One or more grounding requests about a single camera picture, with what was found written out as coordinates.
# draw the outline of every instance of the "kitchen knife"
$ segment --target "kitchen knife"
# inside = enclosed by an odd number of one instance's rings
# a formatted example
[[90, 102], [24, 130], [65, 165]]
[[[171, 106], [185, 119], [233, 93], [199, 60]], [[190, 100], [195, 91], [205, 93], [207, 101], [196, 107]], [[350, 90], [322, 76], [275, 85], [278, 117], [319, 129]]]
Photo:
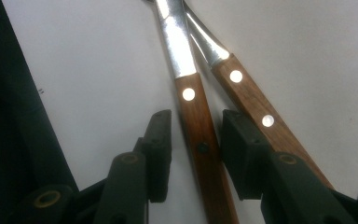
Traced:
[[183, 2], [156, 0], [156, 6], [208, 223], [238, 223], [211, 112], [189, 44]]
[[184, 5], [191, 37], [207, 64], [210, 65], [212, 73], [237, 108], [252, 119], [253, 123], [267, 137], [274, 151], [297, 155], [307, 163], [328, 188], [332, 189], [333, 186], [305, 148], [301, 146], [240, 61], [213, 36], [188, 5], [186, 3]]

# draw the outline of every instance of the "rivet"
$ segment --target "rivet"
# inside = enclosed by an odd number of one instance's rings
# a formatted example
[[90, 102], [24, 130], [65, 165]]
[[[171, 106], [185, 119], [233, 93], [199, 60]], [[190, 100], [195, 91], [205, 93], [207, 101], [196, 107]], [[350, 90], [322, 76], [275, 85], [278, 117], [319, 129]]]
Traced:
[[187, 88], [183, 91], [182, 93], [183, 95], [183, 98], [186, 100], [186, 101], [192, 101], [195, 97], [196, 97], [196, 93], [194, 92], [193, 89], [191, 88]]
[[266, 115], [261, 120], [265, 127], [271, 127], [274, 124], [274, 121], [274, 117], [272, 117], [271, 115]]
[[242, 72], [238, 70], [234, 70], [229, 74], [229, 79], [231, 79], [232, 82], [239, 83], [242, 80]]
[[197, 146], [197, 150], [200, 153], [206, 153], [209, 150], [209, 147], [206, 143], [199, 143], [199, 145]]

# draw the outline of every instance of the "white background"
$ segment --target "white background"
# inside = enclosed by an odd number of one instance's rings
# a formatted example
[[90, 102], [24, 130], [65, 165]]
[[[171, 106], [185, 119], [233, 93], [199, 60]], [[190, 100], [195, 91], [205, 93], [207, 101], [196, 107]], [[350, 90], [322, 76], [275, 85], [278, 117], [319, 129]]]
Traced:
[[[63, 153], [83, 189], [172, 110], [168, 199], [150, 223], [206, 223], [177, 115], [154, 5], [143, 0], [4, 0]], [[338, 191], [358, 194], [358, 0], [188, 0]], [[234, 106], [199, 60], [216, 128]], [[233, 197], [241, 223], [259, 202]]]

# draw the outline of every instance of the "wood grain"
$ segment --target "wood grain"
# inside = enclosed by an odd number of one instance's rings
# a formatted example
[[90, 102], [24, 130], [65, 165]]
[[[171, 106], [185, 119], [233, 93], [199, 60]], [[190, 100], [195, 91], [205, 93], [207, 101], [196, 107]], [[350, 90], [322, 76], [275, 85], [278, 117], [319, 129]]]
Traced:
[[[234, 70], [238, 70], [242, 73], [242, 80], [238, 83], [230, 79], [230, 74]], [[274, 151], [288, 152], [297, 155], [306, 162], [310, 169], [328, 188], [333, 188], [233, 54], [231, 54], [228, 59], [213, 67], [212, 72], [237, 108], [241, 112], [248, 114], [255, 125], [267, 137]], [[274, 118], [274, 123], [270, 127], [266, 127], [262, 123], [262, 119], [266, 115], [271, 115]]]
[[[239, 223], [200, 75], [179, 77], [175, 85], [208, 223]], [[191, 101], [183, 97], [187, 88], [195, 92]]]

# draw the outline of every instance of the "steel blade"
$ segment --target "steel blade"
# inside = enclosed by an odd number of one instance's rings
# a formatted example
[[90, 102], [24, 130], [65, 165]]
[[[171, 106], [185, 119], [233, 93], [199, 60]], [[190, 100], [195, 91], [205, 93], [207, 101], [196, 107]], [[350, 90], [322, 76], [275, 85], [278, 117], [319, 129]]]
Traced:
[[158, 19], [175, 78], [197, 72], [182, 0], [156, 0]]
[[190, 35], [200, 49], [205, 61], [213, 67], [214, 65], [228, 58], [228, 50], [213, 36], [213, 34], [205, 27], [199, 18], [184, 2], [185, 13], [187, 17]]

